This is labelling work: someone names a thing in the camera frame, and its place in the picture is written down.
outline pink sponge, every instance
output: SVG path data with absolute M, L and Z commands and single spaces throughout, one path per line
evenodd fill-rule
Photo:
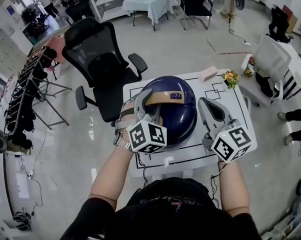
M 206 68 L 205 70 L 203 70 L 202 72 L 199 73 L 198 80 L 201 83 L 204 83 L 208 79 L 211 79 L 214 76 L 216 76 L 218 71 L 219 70 L 215 66 L 211 66 L 209 68 Z

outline white desk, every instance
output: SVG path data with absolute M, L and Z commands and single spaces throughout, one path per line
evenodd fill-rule
M 151 24 L 155 30 L 155 24 L 158 24 L 158 19 L 170 12 L 174 14 L 171 0 L 125 0 L 122 3 L 123 11 L 146 11 L 151 19 Z
M 296 84 L 301 88 L 301 58 L 295 49 L 289 43 L 278 42 L 291 56 L 291 61 L 288 65 L 289 71 L 292 74 Z
M 184 79 L 191 86 L 195 93 L 196 104 L 201 97 L 217 100 L 229 109 L 233 118 L 238 119 L 242 125 L 247 127 L 253 138 L 253 144 L 247 151 L 250 152 L 257 148 L 250 114 L 239 87 L 227 89 L 227 86 L 223 83 L 221 76 L 225 71 L 226 69 L 219 70 L 218 76 L 206 81 L 204 84 L 200 83 L 198 80 L 198 72 L 180 74 L 177 75 L 177 77 Z M 139 93 L 150 81 L 152 81 L 152 79 L 126 84 L 123 87 L 123 100 L 127 101 L 129 98 Z M 183 147 L 169 152 L 159 151 L 147 155 L 140 154 L 141 161 L 146 165 L 145 175 L 168 174 L 217 163 L 217 156 L 215 154 L 207 156 L 204 150 L 202 139 L 206 133 L 207 130 L 202 124 L 200 113 L 197 110 L 197 123 L 195 129 Z M 164 161 L 166 161 L 167 158 L 169 158 L 169 165 L 165 167 Z M 143 167 L 138 163 L 136 155 L 130 161 L 129 174 L 133 177 L 143 176 Z

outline gray floor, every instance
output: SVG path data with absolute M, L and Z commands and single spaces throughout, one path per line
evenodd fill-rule
M 212 65 L 219 69 L 238 70 L 245 54 L 219 53 L 254 51 L 260 38 L 268 32 L 270 21 L 264 10 L 262 5 L 246 0 L 246 8 L 238 11 L 230 24 L 235 34 L 247 39 L 252 47 L 230 36 L 228 22 L 221 18 L 219 10 L 214 10 L 208 30 L 192 22 L 189 22 L 187 30 L 183 30 L 179 21 L 182 12 L 179 16 L 169 15 L 169 20 L 163 16 L 155 32 L 150 19 L 145 16 L 136 18 L 135 27 L 131 17 L 114 20 L 113 24 L 123 57 L 138 53 L 144 58 L 148 70 L 143 74 L 143 79 L 148 80 L 164 75 L 199 72 Z M 212 46 L 215 45 L 216 52 L 208 40 L 214 43 Z M 299 36 L 295 35 L 291 44 L 301 53 Z M 41 184 L 43 207 L 36 207 L 32 226 L 45 240 L 58 239 L 74 220 L 89 194 L 95 170 L 100 170 L 112 152 L 114 139 L 114 129 L 103 122 L 98 108 L 88 106 L 85 110 L 78 110 L 74 92 L 78 86 L 83 85 L 86 95 L 93 97 L 92 90 L 79 71 L 71 65 L 63 65 L 56 74 L 58 84 L 73 88 L 73 91 L 51 99 L 70 126 L 61 124 L 45 131 L 45 126 L 36 120 L 35 131 L 29 134 L 34 149 L 31 156 L 22 158 L 28 172 L 35 164 L 34 178 Z M 287 112 L 294 108 L 301 108 L 301 92 L 288 101 L 273 103 L 268 109 L 253 107 L 251 111 L 258 148 L 238 162 L 250 193 L 251 214 L 261 233 L 287 212 L 301 178 L 301 157 L 297 155 L 299 142 L 283 146 L 283 137 L 289 133 L 289 128 L 299 130 L 301 123 L 281 123 L 276 116 L 279 111 Z M 52 110 L 47 104 L 36 105 L 36 111 L 45 120 L 50 120 Z M 53 114 L 50 122 L 57 120 Z M 22 207 L 31 212 L 34 201 L 41 204 L 40 189 L 36 182 L 28 181 L 26 177 L 26 184 L 21 183 L 25 174 L 20 171 L 20 166 L 20 159 L 9 156 L 7 173 L 12 205 L 15 212 L 21 211 Z M 194 179 L 206 185 L 211 194 L 210 176 L 217 172 L 217 165 L 199 168 L 194 170 Z M 125 206 L 143 183 L 142 178 L 127 176 L 118 207 Z

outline blue object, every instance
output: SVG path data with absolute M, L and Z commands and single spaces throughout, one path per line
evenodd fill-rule
M 163 127 L 167 128 L 167 146 L 174 147 L 186 140 L 193 132 L 197 122 L 195 94 L 190 85 L 176 76 L 162 76 L 147 84 L 143 90 L 152 89 L 152 93 L 181 91 L 185 104 L 161 104 L 160 116 Z M 181 99 L 179 93 L 172 93 L 171 99 Z M 152 113 L 155 105 L 147 106 L 146 112 Z

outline human arm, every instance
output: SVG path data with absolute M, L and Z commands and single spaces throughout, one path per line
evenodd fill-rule
M 218 163 L 219 170 L 225 166 Z M 224 211 L 232 217 L 250 213 L 250 197 L 236 161 L 229 163 L 219 175 L 220 199 Z
M 134 107 L 134 102 L 130 102 L 123 110 Z M 133 119 L 134 115 L 125 115 L 121 120 Z M 122 137 L 126 141 L 130 141 L 128 133 L 125 129 L 122 130 Z M 116 146 L 114 151 L 107 159 L 104 166 L 99 171 L 90 191 L 88 198 L 100 198 L 107 201 L 115 210 L 117 200 L 123 190 L 127 171 L 132 159 L 133 152 L 126 150 L 123 147 Z

